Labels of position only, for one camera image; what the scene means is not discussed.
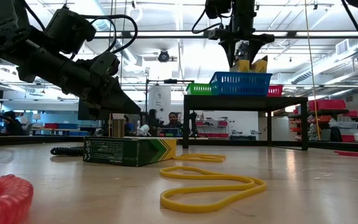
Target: yellow rubber band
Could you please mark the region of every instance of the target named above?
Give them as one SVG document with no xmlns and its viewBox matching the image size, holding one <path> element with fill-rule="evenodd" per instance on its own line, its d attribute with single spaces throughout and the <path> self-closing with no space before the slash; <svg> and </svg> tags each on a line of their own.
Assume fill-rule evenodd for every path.
<svg viewBox="0 0 358 224">
<path fill-rule="evenodd" d="M 194 153 L 194 154 L 183 154 L 181 156 L 175 156 L 173 159 L 181 160 L 181 161 L 223 162 L 226 159 L 226 156 L 215 155 L 215 154 Z"/>
<path fill-rule="evenodd" d="M 183 175 L 169 173 L 174 170 L 191 170 L 199 172 L 204 175 Z M 244 184 L 239 185 L 217 185 L 217 186 L 204 186 L 204 187 L 179 187 L 176 189 L 166 190 L 160 195 L 160 203 L 165 208 L 174 210 L 177 212 L 185 213 L 207 213 L 214 212 L 222 209 L 226 205 L 238 201 L 240 199 L 249 197 L 251 195 L 263 192 L 266 190 L 266 183 L 263 180 L 256 179 L 253 177 L 243 177 L 239 175 L 220 174 L 217 172 L 211 172 L 195 167 L 176 166 L 168 167 L 160 170 L 160 175 L 163 177 L 175 178 L 175 179 L 190 179 L 190 180 L 236 180 L 243 182 Z M 233 191 L 241 190 L 232 196 L 226 197 L 215 203 L 209 205 L 185 205 L 177 203 L 168 198 L 176 194 L 190 194 L 200 192 L 220 192 L 220 191 Z"/>
</svg>

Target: blue basket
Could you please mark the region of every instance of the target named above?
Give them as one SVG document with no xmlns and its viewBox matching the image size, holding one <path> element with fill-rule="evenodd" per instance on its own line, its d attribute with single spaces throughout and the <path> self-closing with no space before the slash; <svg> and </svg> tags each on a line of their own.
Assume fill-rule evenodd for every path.
<svg viewBox="0 0 358 224">
<path fill-rule="evenodd" d="M 215 72 L 212 95 L 266 96 L 271 73 Z"/>
<path fill-rule="evenodd" d="M 57 124 L 58 129 L 78 129 L 78 124 Z"/>
</svg>

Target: red coiled cable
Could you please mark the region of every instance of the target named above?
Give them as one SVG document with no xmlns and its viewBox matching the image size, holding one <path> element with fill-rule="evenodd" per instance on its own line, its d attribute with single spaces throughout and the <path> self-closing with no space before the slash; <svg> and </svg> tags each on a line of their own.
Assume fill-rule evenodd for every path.
<svg viewBox="0 0 358 224">
<path fill-rule="evenodd" d="M 33 194 L 30 182 L 12 174 L 0 177 L 0 224 L 19 223 L 31 206 Z"/>
</svg>

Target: green basket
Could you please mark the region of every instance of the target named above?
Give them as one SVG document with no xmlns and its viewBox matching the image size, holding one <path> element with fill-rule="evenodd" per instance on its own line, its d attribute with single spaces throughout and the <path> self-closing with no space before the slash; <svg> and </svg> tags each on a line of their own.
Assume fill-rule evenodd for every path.
<svg viewBox="0 0 358 224">
<path fill-rule="evenodd" d="M 212 95 L 211 85 L 202 83 L 190 83 L 187 86 L 188 95 Z"/>
</svg>

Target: black coiled cable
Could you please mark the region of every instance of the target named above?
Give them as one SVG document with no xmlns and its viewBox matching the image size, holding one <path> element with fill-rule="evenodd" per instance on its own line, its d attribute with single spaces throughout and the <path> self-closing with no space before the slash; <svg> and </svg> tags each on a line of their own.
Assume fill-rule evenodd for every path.
<svg viewBox="0 0 358 224">
<path fill-rule="evenodd" d="M 83 156 L 84 149 L 80 147 L 55 147 L 50 150 L 54 156 Z"/>
</svg>

